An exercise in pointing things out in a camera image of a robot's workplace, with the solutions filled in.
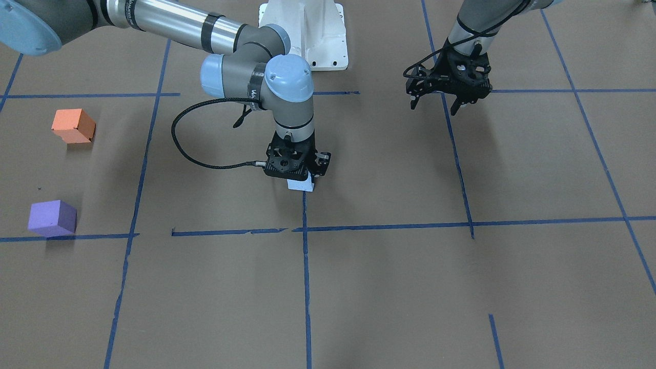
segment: light blue cap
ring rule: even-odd
[[[32,56],[62,48],[62,40],[57,33],[14,0],[0,0],[0,42],[19,53]]]
[[[291,50],[291,39],[289,38],[287,31],[285,31],[285,28],[282,28],[281,26],[273,23],[267,24],[264,27],[269,27],[276,31],[276,33],[280,36],[280,39],[283,40],[283,44],[285,45],[285,55],[289,54],[289,51]]]
[[[298,55],[277,55],[264,71],[269,90],[289,102],[304,102],[314,93],[310,65]]]
[[[201,86],[208,95],[224,98],[223,89],[223,54],[210,54],[201,67]]]

